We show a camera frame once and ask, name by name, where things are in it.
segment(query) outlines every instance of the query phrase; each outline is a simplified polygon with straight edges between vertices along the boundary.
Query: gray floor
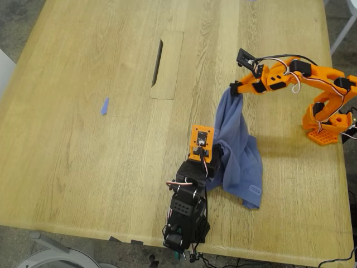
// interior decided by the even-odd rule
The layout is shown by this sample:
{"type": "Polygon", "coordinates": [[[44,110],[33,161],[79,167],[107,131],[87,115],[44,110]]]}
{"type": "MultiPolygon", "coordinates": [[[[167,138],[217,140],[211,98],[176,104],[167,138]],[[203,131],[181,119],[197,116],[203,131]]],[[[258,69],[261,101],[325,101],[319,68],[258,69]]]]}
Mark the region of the gray floor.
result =
{"type": "MultiPolygon", "coordinates": [[[[13,61],[17,62],[26,40],[45,0],[0,0],[0,49],[13,61]]],[[[327,24],[330,42],[333,42],[350,17],[347,4],[343,0],[331,0],[326,7],[327,24]]],[[[345,40],[332,57],[334,67],[346,74],[357,75],[357,23],[352,27],[345,40]]],[[[349,106],[357,107],[357,98],[349,106]]],[[[357,142],[348,141],[344,145],[346,173],[349,189],[357,194],[357,142]]],[[[173,253],[165,248],[148,247],[48,234],[63,245],[85,252],[94,252],[99,262],[107,262],[118,267],[148,267],[149,255],[155,254],[160,267],[204,267],[202,262],[190,264],[188,261],[175,260],[173,253]]],[[[22,259],[38,251],[41,247],[29,240],[28,230],[0,226],[0,268],[15,267],[22,259]]],[[[217,267],[235,265],[237,259],[206,255],[206,258],[217,267]]],[[[241,260],[240,264],[249,263],[241,260]]],[[[252,267],[292,267],[288,264],[256,264],[252,267]]]]}

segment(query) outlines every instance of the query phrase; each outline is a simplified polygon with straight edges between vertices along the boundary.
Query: blue cloth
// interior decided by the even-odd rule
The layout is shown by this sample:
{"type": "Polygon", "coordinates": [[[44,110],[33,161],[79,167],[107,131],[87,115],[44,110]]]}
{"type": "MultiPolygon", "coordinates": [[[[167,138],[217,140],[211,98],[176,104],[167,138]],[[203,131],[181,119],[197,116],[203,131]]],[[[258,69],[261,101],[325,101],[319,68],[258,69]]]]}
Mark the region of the blue cloth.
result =
{"type": "Polygon", "coordinates": [[[226,192],[242,198],[247,208],[259,208],[263,164],[257,141],[248,134],[242,108],[243,95],[232,97],[228,88],[217,108],[213,142],[223,149],[222,165],[213,181],[207,182],[207,190],[222,185],[226,192]]]}

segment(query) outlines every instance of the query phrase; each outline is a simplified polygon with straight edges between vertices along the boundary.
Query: cable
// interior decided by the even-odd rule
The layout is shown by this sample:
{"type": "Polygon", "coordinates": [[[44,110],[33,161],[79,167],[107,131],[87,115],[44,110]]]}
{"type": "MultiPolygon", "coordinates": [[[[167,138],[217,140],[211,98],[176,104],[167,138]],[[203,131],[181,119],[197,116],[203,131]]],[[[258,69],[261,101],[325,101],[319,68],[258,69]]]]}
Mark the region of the cable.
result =
{"type": "Polygon", "coordinates": [[[269,262],[256,262],[254,264],[242,264],[237,267],[242,267],[242,266],[247,266],[247,265],[264,265],[264,264],[269,264],[269,262]]]}
{"type": "Polygon", "coordinates": [[[357,246],[354,247],[354,249],[351,251],[351,255],[350,255],[348,258],[346,258],[346,259],[334,259],[334,260],[323,261],[323,262],[321,262],[321,263],[318,265],[317,268],[320,268],[323,264],[328,264],[328,263],[330,263],[330,262],[335,262],[335,261],[349,261],[349,260],[352,259],[353,253],[355,252],[356,249],[357,249],[357,246]]]}
{"type": "Polygon", "coordinates": [[[356,199],[355,194],[352,191],[348,191],[348,193],[353,196],[353,198],[355,199],[355,204],[357,204],[357,199],[356,199]]]}
{"type": "Polygon", "coordinates": [[[271,58],[271,57],[265,57],[264,59],[262,59],[261,61],[259,61],[259,62],[257,63],[257,66],[255,67],[255,71],[257,71],[258,64],[261,63],[263,60],[275,60],[275,61],[279,61],[281,64],[283,64],[283,65],[285,66],[285,73],[284,73],[284,75],[292,74],[292,75],[295,77],[295,79],[296,79],[296,84],[295,84],[295,85],[292,87],[292,89],[291,89],[292,93],[297,94],[297,93],[300,92],[300,90],[301,90],[301,82],[300,82],[298,76],[297,76],[295,73],[290,72],[288,65],[287,65],[284,61],[282,61],[282,60],[280,60],[280,59],[275,59],[275,58],[271,58]],[[296,86],[297,84],[298,84],[299,88],[298,88],[297,91],[294,91],[294,88],[295,88],[295,86],[296,86]]]}
{"type": "Polygon", "coordinates": [[[301,56],[299,54],[281,54],[281,55],[266,56],[266,57],[262,57],[262,58],[256,58],[255,62],[259,61],[259,60],[263,60],[265,58],[285,58],[285,57],[299,57],[301,59],[305,59],[305,60],[311,62],[312,64],[318,66],[313,60],[309,59],[308,57],[301,56]]]}
{"type": "Polygon", "coordinates": [[[352,138],[353,140],[357,140],[357,138],[352,137],[352,136],[350,136],[350,135],[346,134],[345,132],[341,132],[341,134],[342,134],[342,135],[345,135],[345,136],[347,136],[347,137],[350,137],[350,138],[352,138]]]}
{"type": "Polygon", "coordinates": [[[177,183],[177,182],[175,182],[175,181],[167,181],[166,182],[166,185],[167,186],[170,186],[170,184],[175,184],[175,185],[180,185],[180,186],[185,186],[185,185],[192,185],[192,183],[177,183]]]}
{"type": "Polygon", "coordinates": [[[341,96],[341,97],[347,95],[347,93],[346,93],[346,94],[342,94],[341,92],[339,92],[339,91],[335,88],[334,85],[332,85],[332,84],[330,84],[330,83],[328,83],[328,82],[326,82],[326,81],[324,81],[324,80],[321,80],[321,79],[319,79],[319,78],[308,78],[308,77],[305,77],[305,76],[304,76],[303,78],[306,79],[306,80],[310,80],[310,81],[318,81],[318,82],[325,83],[325,84],[331,86],[332,89],[334,90],[334,92],[336,92],[336,93],[337,93],[339,96],[341,96]]]}
{"type": "MultiPolygon", "coordinates": [[[[206,160],[203,156],[203,151],[200,150],[200,158],[201,158],[201,162],[203,162],[204,166],[205,166],[205,169],[206,169],[206,178],[208,176],[208,168],[207,168],[207,165],[206,165],[206,160]]],[[[205,223],[205,228],[204,228],[204,231],[201,233],[201,236],[200,236],[200,239],[197,241],[197,244],[194,248],[194,255],[197,253],[197,246],[200,244],[203,236],[205,235],[205,232],[206,232],[206,229],[207,229],[207,225],[208,225],[208,199],[207,199],[207,188],[205,187],[205,198],[206,198],[206,223],[205,223]]]]}
{"type": "Polygon", "coordinates": [[[162,236],[165,236],[165,234],[163,233],[163,230],[166,228],[167,225],[165,225],[162,229],[162,236]]]}

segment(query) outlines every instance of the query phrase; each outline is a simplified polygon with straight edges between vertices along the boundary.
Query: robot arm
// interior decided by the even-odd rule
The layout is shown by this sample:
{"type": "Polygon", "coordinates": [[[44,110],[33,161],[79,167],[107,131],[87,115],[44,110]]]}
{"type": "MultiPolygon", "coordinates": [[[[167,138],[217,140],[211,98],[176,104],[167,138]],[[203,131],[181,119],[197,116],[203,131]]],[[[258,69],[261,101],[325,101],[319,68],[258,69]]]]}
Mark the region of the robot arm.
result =
{"type": "Polygon", "coordinates": [[[264,94],[269,91],[285,88],[290,83],[305,83],[323,90],[310,104],[304,117],[303,128],[312,130],[307,135],[320,145],[337,142],[338,135],[353,124],[351,112],[335,114],[349,100],[357,95],[357,77],[345,78],[343,72],[329,67],[317,66],[300,60],[294,55],[283,61],[278,58],[255,58],[243,49],[239,50],[239,66],[248,68],[251,73],[241,81],[231,84],[231,94],[252,92],[264,94]],[[275,60],[271,69],[260,64],[263,60],[275,60]]]}

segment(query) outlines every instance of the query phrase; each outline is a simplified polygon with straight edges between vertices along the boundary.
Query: wood grain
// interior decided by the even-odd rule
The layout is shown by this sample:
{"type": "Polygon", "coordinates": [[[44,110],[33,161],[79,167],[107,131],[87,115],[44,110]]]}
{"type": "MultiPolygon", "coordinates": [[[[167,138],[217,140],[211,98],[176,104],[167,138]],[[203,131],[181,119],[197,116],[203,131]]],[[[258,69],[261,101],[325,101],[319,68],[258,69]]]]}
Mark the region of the wood grain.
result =
{"type": "MultiPolygon", "coordinates": [[[[331,65],[322,1],[48,0],[0,103],[0,224],[162,246],[165,181],[186,159],[191,125],[213,126],[223,91],[247,73],[240,47],[331,65]],[[149,97],[162,31],[184,33],[173,100],[149,97]]],[[[342,146],[301,128],[318,92],[244,96],[261,208],[211,191],[200,250],[308,266],[349,255],[342,146]]]]}
{"type": "Polygon", "coordinates": [[[150,90],[150,98],[174,99],[183,39],[183,32],[162,32],[161,50],[158,52],[157,70],[154,73],[156,80],[150,90]]]}

